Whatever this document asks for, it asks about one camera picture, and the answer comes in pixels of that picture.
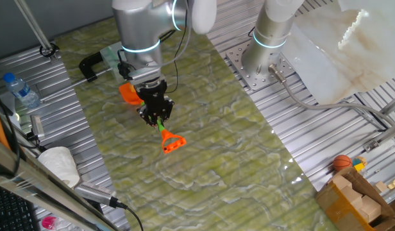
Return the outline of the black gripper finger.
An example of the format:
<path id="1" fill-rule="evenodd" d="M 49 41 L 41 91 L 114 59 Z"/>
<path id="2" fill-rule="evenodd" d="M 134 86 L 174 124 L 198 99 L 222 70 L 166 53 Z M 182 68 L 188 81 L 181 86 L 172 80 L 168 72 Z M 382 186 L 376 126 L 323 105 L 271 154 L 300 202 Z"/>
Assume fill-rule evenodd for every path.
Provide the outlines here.
<path id="1" fill-rule="evenodd" d="M 158 125 L 159 114 L 156 110 L 156 107 L 153 105 L 141 104 L 140 108 L 137 109 L 137 112 L 149 126 Z"/>
<path id="2" fill-rule="evenodd" d="M 159 119 L 161 123 L 165 123 L 170 118 L 173 106 L 174 101 L 171 98 L 164 98 L 159 109 Z"/>

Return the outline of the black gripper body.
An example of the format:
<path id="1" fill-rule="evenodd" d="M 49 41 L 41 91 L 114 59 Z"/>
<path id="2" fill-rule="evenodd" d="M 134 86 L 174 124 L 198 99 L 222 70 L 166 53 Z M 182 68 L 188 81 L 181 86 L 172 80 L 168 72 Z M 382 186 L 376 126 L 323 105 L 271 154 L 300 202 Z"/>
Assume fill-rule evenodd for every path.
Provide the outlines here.
<path id="1" fill-rule="evenodd" d="M 165 98 L 165 92 L 167 90 L 167 82 L 161 81 L 154 87 L 147 88 L 145 85 L 139 85 L 135 87 L 137 96 L 144 101 L 147 105 L 153 105 L 156 110 L 159 111 L 160 106 Z"/>

